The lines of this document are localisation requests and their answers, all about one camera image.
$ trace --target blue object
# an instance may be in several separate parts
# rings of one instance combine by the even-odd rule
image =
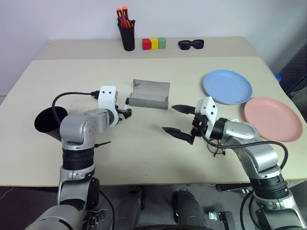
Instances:
[[[282,76],[279,74],[279,73],[273,73],[275,78],[278,80],[278,82],[281,82],[282,81]]]
[[[203,86],[209,96],[223,104],[241,104],[247,102],[253,94],[248,80],[236,72],[224,69],[207,73]]]

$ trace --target sunglasses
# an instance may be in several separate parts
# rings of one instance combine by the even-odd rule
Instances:
[[[178,42],[178,45],[180,49],[182,50],[190,49],[191,46],[193,46],[195,49],[202,49],[203,44],[204,44],[204,40],[201,40],[201,39],[197,39],[192,42],[189,40],[183,40],[183,41]]]

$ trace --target black pen holder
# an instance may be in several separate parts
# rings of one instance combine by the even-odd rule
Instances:
[[[119,24],[117,24],[119,31],[120,31],[120,36],[121,40],[123,42],[124,50],[126,51],[132,51],[135,48],[134,45],[134,25],[131,26],[130,28],[121,28]]]

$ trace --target white wall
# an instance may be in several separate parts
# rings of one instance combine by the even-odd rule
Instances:
[[[49,39],[119,37],[124,4],[137,37],[243,36],[273,71],[306,41],[306,0],[0,0],[0,94]]]

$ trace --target table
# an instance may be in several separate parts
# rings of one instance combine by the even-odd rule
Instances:
[[[136,40],[132,52],[124,51],[120,40],[50,41],[0,106],[0,185],[57,186],[61,143],[37,132],[35,117],[60,93],[91,92],[101,85],[117,86],[121,108],[132,92],[133,79],[169,82],[169,109],[131,107],[129,119],[97,138],[97,143],[112,141],[95,150],[95,176],[101,185],[248,182],[233,151],[214,158],[201,138],[191,146],[161,129],[176,127],[190,132],[193,115],[181,114],[171,106],[195,106],[206,97],[202,79],[215,69],[242,74],[253,87],[253,97],[275,98],[298,114],[303,135],[285,143],[289,159],[283,176],[286,180],[306,179],[307,125],[253,46],[242,37],[211,37],[205,38],[202,50],[182,51],[177,47],[179,40],[167,39],[165,50],[147,51]],[[96,108],[97,101],[69,95],[57,105],[69,114],[79,114]],[[217,103],[217,107],[218,117],[243,119],[243,105]],[[273,148],[281,162],[283,150]]]

